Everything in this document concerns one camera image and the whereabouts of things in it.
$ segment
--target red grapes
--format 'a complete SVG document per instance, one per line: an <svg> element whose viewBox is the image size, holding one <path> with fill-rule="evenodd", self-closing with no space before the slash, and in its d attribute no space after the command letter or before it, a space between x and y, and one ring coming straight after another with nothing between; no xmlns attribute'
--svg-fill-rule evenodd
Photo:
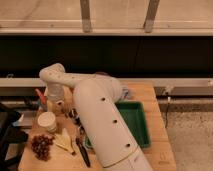
<svg viewBox="0 0 213 171"><path fill-rule="evenodd" d="M49 146L52 144L53 144L53 137L49 138L45 136L44 134L36 135L32 139L31 149L33 150L34 153L36 153L35 155L36 158L38 158L39 160L47 161L50 158Z"/></svg>

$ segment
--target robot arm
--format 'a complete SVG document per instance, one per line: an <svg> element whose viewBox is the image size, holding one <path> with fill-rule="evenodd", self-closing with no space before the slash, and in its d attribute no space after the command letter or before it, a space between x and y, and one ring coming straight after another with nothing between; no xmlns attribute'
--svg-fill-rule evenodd
<svg viewBox="0 0 213 171"><path fill-rule="evenodd" d="M44 68L40 77L47 83L48 92L53 94L50 97L62 95L58 91L61 85L74 88L75 109L105 171L152 171L114 105L122 95L117 79L65 73L61 64Z"/></svg>

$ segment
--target wooden tabletop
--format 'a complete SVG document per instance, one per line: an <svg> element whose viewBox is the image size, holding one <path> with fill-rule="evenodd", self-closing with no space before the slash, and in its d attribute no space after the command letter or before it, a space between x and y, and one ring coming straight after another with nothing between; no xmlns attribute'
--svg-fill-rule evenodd
<svg viewBox="0 0 213 171"><path fill-rule="evenodd" d="M151 164L154 171L175 171L176 163L174 160L171 145L168 135L164 127L160 109L155 97L154 88L148 82L129 82L123 81L132 92L133 101L140 101L144 106L144 111L147 120L147 126L151 139L151 146L143 149L145 156ZM75 138L75 126L69 118L63 115L57 117L59 128L67 128L72 139ZM72 156L67 151L53 145L50 149L50 160L47 162L40 161L35 157L31 150L30 139L36 134L46 133L45 130L37 125L35 118L32 129L29 133L29 140L24 149L24 153L19 164L19 171L101 171L101 165L98 162L93 150L88 150L91 161L91 168L85 166L80 155L78 147L74 144L74 149L77 152L76 156Z"/></svg>

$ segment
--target black cable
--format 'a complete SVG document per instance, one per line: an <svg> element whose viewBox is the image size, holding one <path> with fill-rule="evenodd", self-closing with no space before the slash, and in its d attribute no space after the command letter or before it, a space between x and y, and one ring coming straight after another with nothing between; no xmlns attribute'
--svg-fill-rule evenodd
<svg viewBox="0 0 213 171"><path fill-rule="evenodd" d="M168 112L169 112L169 106L170 106L170 102L168 100L167 106L166 106L166 112L165 112L165 128L167 128L168 126Z"/></svg>

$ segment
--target black circular port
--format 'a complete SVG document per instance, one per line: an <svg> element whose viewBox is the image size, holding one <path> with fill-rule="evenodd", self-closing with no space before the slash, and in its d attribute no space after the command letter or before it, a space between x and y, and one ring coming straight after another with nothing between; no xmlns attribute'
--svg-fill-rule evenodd
<svg viewBox="0 0 213 171"><path fill-rule="evenodd" d="M126 147L129 148L129 147L130 147L130 144L126 144Z"/></svg>
<svg viewBox="0 0 213 171"><path fill-rule="evenodd" d="M117 122L118 122L118 121L117 121L116 119L112 121L112 123L117 123Z"/></svg>

